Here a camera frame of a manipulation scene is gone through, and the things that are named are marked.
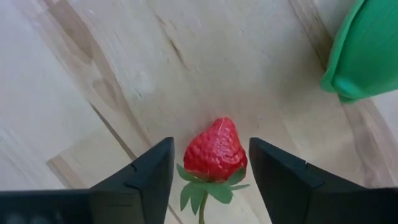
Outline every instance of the wooden surface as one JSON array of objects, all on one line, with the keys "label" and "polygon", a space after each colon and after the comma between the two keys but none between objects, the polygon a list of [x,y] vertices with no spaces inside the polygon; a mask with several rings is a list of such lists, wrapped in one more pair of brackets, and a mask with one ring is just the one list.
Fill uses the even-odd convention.
[{"label": "wooden surface", "polygon": [[[0,190],[90,187],[166,136],[175,161],[215,118],[367,187],[398,181],[393,92],[341,105],[319,88],[353,1],[3,0]],[[251,187],[208,223],[270,223]],[[179,209],[175,175],[166,223]]]}]

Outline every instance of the green plastic container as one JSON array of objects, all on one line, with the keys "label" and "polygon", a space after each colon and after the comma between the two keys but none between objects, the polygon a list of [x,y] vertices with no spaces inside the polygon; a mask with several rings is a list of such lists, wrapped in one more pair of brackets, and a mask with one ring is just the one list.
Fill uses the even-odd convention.
[{"label": "green plastic container", "polygon": [[322,78],[340,101],[398,89],[398,0],[359,0],[347,15]]}]

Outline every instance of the wood grain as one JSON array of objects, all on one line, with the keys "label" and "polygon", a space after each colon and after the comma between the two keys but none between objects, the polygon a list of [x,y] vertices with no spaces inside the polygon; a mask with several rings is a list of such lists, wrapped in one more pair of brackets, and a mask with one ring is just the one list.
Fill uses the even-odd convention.
[{"label": "wood grain", "polygon": [[[90,187],[166,136],[182,164],[192,137],[219,116],[236,122],[246,149],[260,137],[358,184],[396,184],[398,110],[388,102],[397,96],[346,106],[319,88],[348,8],[4,0],[0,174],[8,181],[0,189]],[[246,183],[231,205],[210,199],[206,221],[271,223],[250,167]],[[197,222],[179,209],[185,184],[175,174],[166,223]]]}]

